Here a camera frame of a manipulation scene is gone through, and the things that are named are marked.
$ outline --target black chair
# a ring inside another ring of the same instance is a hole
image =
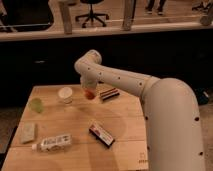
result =
[[[103,0],[81,0],[82,3],[85,4],[89,4],[90,5],[90,11],[88,14],[84,14],[84,15],[79,15],[75,17],[75,21],[79,21],[79,18],[84,18],[87,17],[86,20],[84,21],[84,23],[82,24],[82,28],[86,28],[86,24],[89,20],[91,20],[91,22],[94,21],[94,19],[98,20],[99,22],[102,23],[103,27],[106,27],[106,23],[101,20],[98,16],[105,16],[106,19],[109,19],[109,15],[108,14],[103,14],[103,13],[94,13],[93,9],[92,9],[92,5],[93,4],[97,4],[99,2],[102,2]]]

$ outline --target orange object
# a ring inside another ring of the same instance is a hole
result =
[[[87,98],[87,99],[89,99],[89,100],[92,100],[92,99],[94,99],[95,98],[95,93],[93,92],[93,91],[91,91],[91,90],[89,90],[89,89],[85,89],[84,90],[85,91],[85,97]]]

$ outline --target bottle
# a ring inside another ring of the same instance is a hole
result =
[[[48,137],[43,139],[38,144],[33,144],[32,149],[37,151],[55,151],[64,149],[67,146],[71,145],[71,135],[62,134],[56,137]]]

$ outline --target gray floor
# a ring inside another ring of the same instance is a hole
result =
[[[206,171],[213,169],[213,90],[207,91],[210,101],[199,106],[203,130]],[[0,152],[5,151],[13,128],[18,124],[22,115],[22,107],[0,108]]]

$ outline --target wooden table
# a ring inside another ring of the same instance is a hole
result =
[[[72,87],[73,102],[59,101],[57,92],[64,86]],[[108,90],[99,84],[99,92]],[[139,99],[119,90],[120,96],[102,102],[84,98],[80,85],[35,86],[29,97],[42,100],[44,110],[36,113],[27,104],[6,156],[2,171],[114,171],[146,170],[146,134]],[[37,137],[32,143],[21,144],[23,123],[37,124]],[[108,149],[89,133],[92,123],[100,123],[115,138]],[[33,143],[45,137],[70,133],[72,146],[54,153],[31,149]]]

